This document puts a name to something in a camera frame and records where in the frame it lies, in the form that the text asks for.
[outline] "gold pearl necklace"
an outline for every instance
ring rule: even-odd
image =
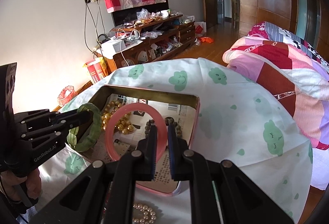
[[[109,122],[112,115],[121,108],[123,105],[118,100],[111,101],[106,105],[104,113],[102,115],[102,128],[106,130],[107,123]],[[129,121],[131,112],[125,114],[115,125],[115,131],[120,131],[122,134],[127,135],[129,132],[134,131],[134,126]]]

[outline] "red package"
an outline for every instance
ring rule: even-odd
[[[215,42],[215,40],[213,40],[213,39],[210,38],[210,37],[198,37],[198,39],[199,39],[201,42],[206,42],[206,43],[213,43],[213,42]]]

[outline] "white power cord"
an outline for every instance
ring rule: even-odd
[[[120,36],[120,38],[119,38],[119,31],[120,31],[120,30],[124,32],[124,35]],[[134,37],[134,35],[133,35],[134,32],[137,32],[137,33],[138,33],[138,37]],[[130,33],[128,33],[128,32],[126,32],[125,30],[119,28],[118,31],[116,32],[116,39],[113,39],[113,40],[122,40],[122,39],[124,39],[124,38],[128,38],[128,39],[129,39],[129,38],[132,38],[133,40],[135,40],[135,39],[139,39],[139,38],[140,38],[140,32],[139,32],[138,30],[134,29],[134,30],[132,30]],[[124,57],[124,55],[123,55],[123,53],[122,53],[121,45],[120,45],[120,52],[121,52],[121,55],[122,55],[124,61],[125,61],[126,64],[129,66],[129,63],[127,62],[126,58]]]

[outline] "pink quilt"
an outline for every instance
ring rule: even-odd
[[[325,65],[291,44],[254,36],[236,41],[223,61],[267,89],[313,148],[329,148],[329,74]]]

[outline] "tv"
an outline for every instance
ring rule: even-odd
[[[118,10],[112,12],[112,18],[115,26],[120,26],[124,24],[125,22],[130,22],[137,19],[136,12],[141,11],[142,8],[147,9],[148,12],[158,12],[162,10],[169,9],[168,0],[164,3],[157,3],[152,5],[146,5],[146,6],[137,6],[132,8],[127,8],[123,10]]]

